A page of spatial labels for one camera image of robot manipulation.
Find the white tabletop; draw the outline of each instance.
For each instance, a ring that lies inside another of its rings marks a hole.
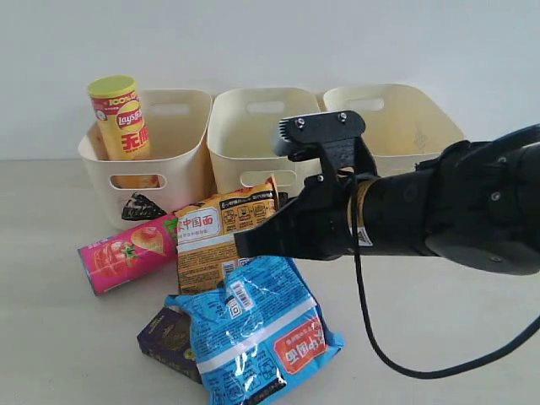
[[[205,404],[205,390],[140,353],[136,336],[176,291],[175,266],[96,298],[76,249],[116,233],[82,164],[0,163],[0,404]],[[360,317],[353,262],[299,262],[345,349],[277,403],[534,403],[540,336],[465,375],[416,381],[383,365]],[[375,334],[396,361],[447,367],[507,343],[540,311],[540,275],[433,258],[367,257]]]

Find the screw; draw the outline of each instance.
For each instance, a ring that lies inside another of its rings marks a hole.
[[[305,127],[305,119],[304,118],[298,118],[294,123],[296,124],[298,129],[302,129],[303,127]]]

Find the cream plastic storage basket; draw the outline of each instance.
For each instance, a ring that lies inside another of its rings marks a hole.
[[[281,192],[297,196],[318,160],[294,163],[277,157],[272,139],[279,120],[319,112],[316,97],[303,89],[235,89],[220,94],[208,124],[208,149],[218,192],[255,186],[274,175]]]
[[[374,155],[379,176],[414,170],[464,139],[461,130],[422,91],[404,84],[331,89],[323,95],[328,111],[352,110],[365,120],[363,139]]]
[[[134,192],[170,212],[204,199],[213,189],[205,142],[212,96],[198,90],[167,89],[141,91],[140,99],[153,160],[106,160],[96,124],[78,146],[106,217],[121,230],[143,222],[122,219],[122,209]],[[111,182],[118,175],[158,175],[159,188],[119,189]]]

